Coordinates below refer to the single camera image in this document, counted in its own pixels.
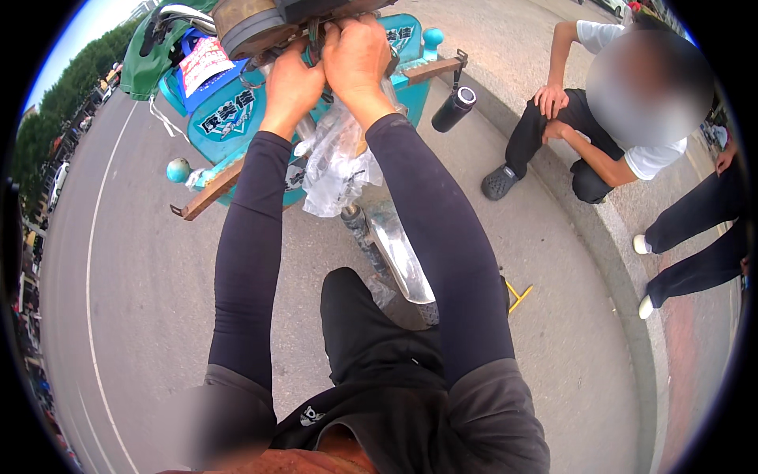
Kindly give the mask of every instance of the teal ball knob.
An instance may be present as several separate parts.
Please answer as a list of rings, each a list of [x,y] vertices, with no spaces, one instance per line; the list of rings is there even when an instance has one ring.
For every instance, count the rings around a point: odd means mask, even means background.
[[[424,48],[436,51],[437,47],[445,40],[445,35],[439,28],[427,28],[421,35],[424,38]]]
[[[166,177],[172,183],[183,183],[190,177],[190,162],[185,158],[177,158],[172,160],[166,167]]]

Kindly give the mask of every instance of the hand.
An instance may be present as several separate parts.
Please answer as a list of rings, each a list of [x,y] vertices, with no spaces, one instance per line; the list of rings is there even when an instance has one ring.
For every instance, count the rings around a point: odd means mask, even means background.
[[[729,165],[731,165],[731,159],[734,158],[733,153],[729,152],[720,152],[719,156],[716,158],[716,175],[721,176],[721,173],[724,172],[726,168],[729,168]]]
[[[534,94],[534,104],[540,106],[540,113],[547,120],[558,116],[558,111],[569,104],[569,96],[563,90],[563,86],[550,85],[542,86]]]
[[[295,126],[316,106],[324,92],[324,64],[309,68],[300,55],[306,41],[290,44],[279,56],[266,78],[266,113],[259,130],[291,140]]]
[[[560,120],[553,119],[547,122],[545,131],[542,132],[542,144],[547,143],[548,138],[563,138],[563,133],[569,128]]]
[[[364,131],[395,112],[379,83],[390,63],[387,33],[373,14],[326,23],[324,70],[335,94]]]

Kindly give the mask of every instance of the red paper sign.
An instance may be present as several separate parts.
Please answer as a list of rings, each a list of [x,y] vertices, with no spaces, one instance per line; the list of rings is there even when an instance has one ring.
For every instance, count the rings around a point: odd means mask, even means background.
[[[194,50],[179,63],[182,69],[184,92],[189,97],[198,87],[214,75],[231,69],[234,63],[221,48],[218,38],[201,38]]]

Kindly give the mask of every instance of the sky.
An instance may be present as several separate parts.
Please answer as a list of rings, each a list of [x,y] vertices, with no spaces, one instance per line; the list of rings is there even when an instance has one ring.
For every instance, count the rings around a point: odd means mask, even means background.
[[[113,30],[129,17],[141,0],[88,0],[61,35],[37,76],[24,110],[39,104],[42,95],[58,81],[71,59],[90,41]]]

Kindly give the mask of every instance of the green bag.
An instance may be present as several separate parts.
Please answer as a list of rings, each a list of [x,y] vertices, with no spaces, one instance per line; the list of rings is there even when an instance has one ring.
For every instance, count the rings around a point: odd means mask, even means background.
[[[176,0],[161,0],[157,8],[162,8],[169,4],[182,3],[207,14],[217,2],[218,0],[182,0],[181,2],[176,2]],[[124,92],[129,93],[132,100],[148,100],[152,94],[158,92],[158,80],[171,68],[171,60],[168,58],[171,46],[190,27],[190,24],[186,21],[174,21],[173,28],[170,33],[166,34],[163,44],[155,45],[150,54],[143,58],[139,55],[139,49],[142,47],[143,40],[145,39],[145,29],[149,21],[150,14],[135,30],[124,57],[124,69],[121,70],[120,88]]]

